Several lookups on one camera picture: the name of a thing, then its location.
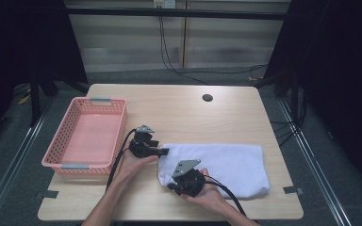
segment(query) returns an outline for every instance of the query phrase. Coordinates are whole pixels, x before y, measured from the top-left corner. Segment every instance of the folded towel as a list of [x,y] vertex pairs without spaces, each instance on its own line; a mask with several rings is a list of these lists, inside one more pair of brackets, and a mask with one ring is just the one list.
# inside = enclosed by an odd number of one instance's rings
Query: folded towel
[[[237,198],[267,195],[269,180],[263,165],[261,146],[247,144],[163,144],[169,154],[158,161],[158,179],[163,186],[174,183],[175,167],[181,160],[200,159],[196,170],[207,168],[211,177],[218,180]],[[229,196],[220,189],[225,198]]]

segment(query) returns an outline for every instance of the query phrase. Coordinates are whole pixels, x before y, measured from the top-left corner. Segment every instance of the wall socket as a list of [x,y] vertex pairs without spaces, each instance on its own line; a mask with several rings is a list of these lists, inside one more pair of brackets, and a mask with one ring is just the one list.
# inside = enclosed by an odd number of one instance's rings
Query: wall socket
[[154,0],[154,8],[175,8],[175,0]]

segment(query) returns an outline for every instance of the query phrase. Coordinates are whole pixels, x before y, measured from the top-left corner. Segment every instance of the light wood tabletop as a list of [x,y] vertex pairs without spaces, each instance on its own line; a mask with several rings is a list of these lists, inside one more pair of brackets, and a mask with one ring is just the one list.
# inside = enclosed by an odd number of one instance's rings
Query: light wood tabletop
[[[211,102],[203,100],[210,94]],[[271,191],[269,195],[240,200],[253,219],[301,218],[304,214],[259,93],[248,87],[110,85],[90,87],[90,97],[126,100],[124,134],[142,124],[155,129],[153,139],[163,143],[236,143],[261,145]],[[64,176],[55,173],[45,198],[41,220],[83,220],[104,194],[107,176]],[[223,220],[185,202],[157,179],[157,162],[146,166],[121,198],[113,219],[119,221]]]

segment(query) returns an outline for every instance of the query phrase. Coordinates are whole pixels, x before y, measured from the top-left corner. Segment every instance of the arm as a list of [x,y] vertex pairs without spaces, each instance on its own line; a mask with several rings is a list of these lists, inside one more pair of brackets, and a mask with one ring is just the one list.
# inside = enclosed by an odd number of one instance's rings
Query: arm
[[143,166],[157,159],[158,157],[154,155],[137,158],[130,151],[125,151],[117,175],[82,225],[109,225],[117,202],[126,190],[128,183]]
[[[208,176],[207,169],[202,169],[201,173]],[[195,203],[207,210],[208,212],[221,215],[232,226],[256,226],[253,220],[242,215],[234,206],[230,205],[222,196],[219,189],[214,185],[206,184],[196,197],[181,194],[181,198],[190,203]]]

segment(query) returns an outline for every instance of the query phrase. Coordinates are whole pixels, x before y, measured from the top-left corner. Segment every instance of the forearm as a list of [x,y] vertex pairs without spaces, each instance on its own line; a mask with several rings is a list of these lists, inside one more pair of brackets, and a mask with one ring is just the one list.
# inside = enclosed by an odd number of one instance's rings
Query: forearm
[[232,226],[256,226],[253,220],[242,215],[234,206],[225,204],[220,213]]
[[122,196],[126,184],[127,182],[123,178],[113,180],[101,200],[96,204],[82,225],[109,225],[117,202]]

